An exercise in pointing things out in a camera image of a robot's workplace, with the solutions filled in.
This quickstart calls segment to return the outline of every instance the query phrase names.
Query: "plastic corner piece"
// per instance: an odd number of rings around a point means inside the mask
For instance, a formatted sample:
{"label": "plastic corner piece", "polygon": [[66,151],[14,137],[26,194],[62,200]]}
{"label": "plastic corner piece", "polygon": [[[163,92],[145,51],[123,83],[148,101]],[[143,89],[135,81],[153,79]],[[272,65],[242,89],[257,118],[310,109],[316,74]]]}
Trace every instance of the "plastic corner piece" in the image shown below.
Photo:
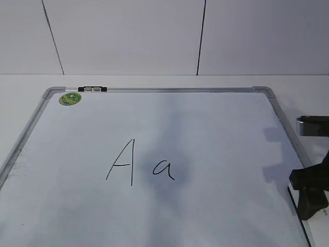
{"label": "plastic corner piece", "polygon": [[42,98],[49,99],[56,93],[65,92],[66,87],[64,86],[52,86],[48,88],[45,93],[43,94]]}
{"label": "plastic corner piece", "polygon": [[256,92],[265,94],[268,98],[275,98],[273,90],[267,86],[253,86],[252,87]]}

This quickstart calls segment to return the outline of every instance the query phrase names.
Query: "round sticker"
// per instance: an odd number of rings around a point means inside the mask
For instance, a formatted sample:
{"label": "round sticker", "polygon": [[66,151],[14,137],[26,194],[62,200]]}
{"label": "round sticker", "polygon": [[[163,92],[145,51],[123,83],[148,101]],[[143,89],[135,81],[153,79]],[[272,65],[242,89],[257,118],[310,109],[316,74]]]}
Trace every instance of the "round sticker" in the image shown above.
{"label": "round sticker", "polygon": [[81,95],[78,93],[68,93],[64,94],[60,98],[60,104],[62,105],[73,105],[78,103],[81,100]]}

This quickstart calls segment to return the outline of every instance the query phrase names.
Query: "white wall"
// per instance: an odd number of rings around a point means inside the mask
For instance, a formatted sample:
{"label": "white wall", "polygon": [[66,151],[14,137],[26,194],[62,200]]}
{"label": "white wall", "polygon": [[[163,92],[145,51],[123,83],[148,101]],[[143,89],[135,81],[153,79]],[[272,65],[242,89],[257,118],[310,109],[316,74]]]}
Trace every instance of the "white wall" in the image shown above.
{"label": "white wall", "polygon": [[195,75],[204,0],[45,0],[65,74]]}
{"label": "white wall", "polygon": [[0,74],[61,74],[41,0],[0,1]]}
{"label": "white wall", "polygon": [[329,1],[207,0],[199,74],[329,74]]}
{"label": "white wall", "polygon": [[[81,75],[195,75],[204,2],[44,0]],[[0,1],[0,74],[61,73],[42,1]],[[207,0],[198,74],[329,74],[329,0]]]}

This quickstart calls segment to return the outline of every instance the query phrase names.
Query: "whiteboard surface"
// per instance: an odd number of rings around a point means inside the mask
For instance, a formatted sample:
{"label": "whiteboard surface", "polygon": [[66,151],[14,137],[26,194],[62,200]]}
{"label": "whiteboard surface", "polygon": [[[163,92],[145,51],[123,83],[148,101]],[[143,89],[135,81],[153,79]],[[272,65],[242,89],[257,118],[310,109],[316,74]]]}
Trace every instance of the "whiteboard surface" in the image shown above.
{"label": "whiteboard surface", "polygon": [[[1,189],[1,246],[307,246],[286,189],[302,165],[265,95],[61,95]],[[106,180],[131,139],[133,186],[131,166]]]}

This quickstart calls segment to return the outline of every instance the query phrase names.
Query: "black marker writing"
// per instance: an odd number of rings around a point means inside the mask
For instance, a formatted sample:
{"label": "black marker writing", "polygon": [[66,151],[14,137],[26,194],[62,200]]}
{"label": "black marker writing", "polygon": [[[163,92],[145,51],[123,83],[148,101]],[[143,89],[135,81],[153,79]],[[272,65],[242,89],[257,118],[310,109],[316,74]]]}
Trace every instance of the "black marker writing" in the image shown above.
{"label": "black marker writing", "polygon": [[[131,164],[123,164],[123,165],[116,165],[116,162],[118,161],[119,157],[121,156],[121,154],[124,152],[124,150],[126,149],[126,147],[133,142],[133,147],[132,147],[132,163]],[[106,180],[108,179],[108,176],[110,174],[110,172],[112,171],[114,166],[132,166],[132,178],[131,178],[131,186],[133,186],[133,172],[134,172],[134,146],[135,146],[135,139],[131,139],[125,146],[124,148],[121,150],[121,152],[119,153],[118,157],[115,159],[111,169],[108,171],[108,174],[106,176]]]}
{"label": "black marker writing", "polygon": [[158,175],[158,174],[160,174],[160,173],[162,173],[164,170],[166,170],[167,168],[168,168],[168,176],[172,179],[172,180],[175,180],[171,175],[170,175],[170,163],[166,166],[166,167],[164,167],[164,169],[162,169],[161,171],[159,171],[159,172],[155,172],[155,169],[161,164],[161,163],[163,163],[163,162],[168,162],[168,161],[161,161],[161,162],[159,162],[157,165],[156,165],[156,167],[154,167],[154,169],[153,169],[153,175]]}

